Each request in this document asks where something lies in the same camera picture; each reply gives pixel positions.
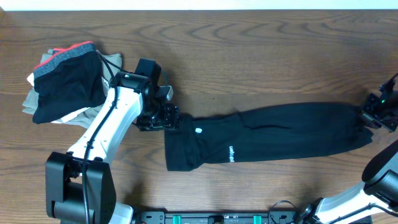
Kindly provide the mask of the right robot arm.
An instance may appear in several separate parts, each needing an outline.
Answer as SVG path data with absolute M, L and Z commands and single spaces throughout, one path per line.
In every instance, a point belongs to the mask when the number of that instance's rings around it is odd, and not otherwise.
M 397 129 L 397 91 L 371 94 L 360 117 L 372 128 Z M 351 223 L 376 213 L 397 216 L 397 141 L 373 157 L 361 182 L 328 198 L 319 198 L 297 216 L 295 223 Z

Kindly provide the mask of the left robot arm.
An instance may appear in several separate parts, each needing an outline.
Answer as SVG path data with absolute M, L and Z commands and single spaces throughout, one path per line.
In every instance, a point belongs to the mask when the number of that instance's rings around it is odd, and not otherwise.
M 177 129 L 173 88 L 159 76 L 118 72 L 100 112 L 66 153 L 53 152 L 45 164 L 46 212 L 62 223 L 133 221 L 131 206 L 117 201 L 111 164 L 131 125 L 140 131 Z

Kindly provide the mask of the black pants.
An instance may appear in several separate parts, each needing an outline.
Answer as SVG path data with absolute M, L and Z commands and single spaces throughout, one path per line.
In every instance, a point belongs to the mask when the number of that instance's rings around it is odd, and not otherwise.
M 372 142 L 373 132 L 346 103 L 296 103 L 224 116 L 180 116 L 164 133 L 167 170 L 188 172 L 202 164 L 323 157 Z

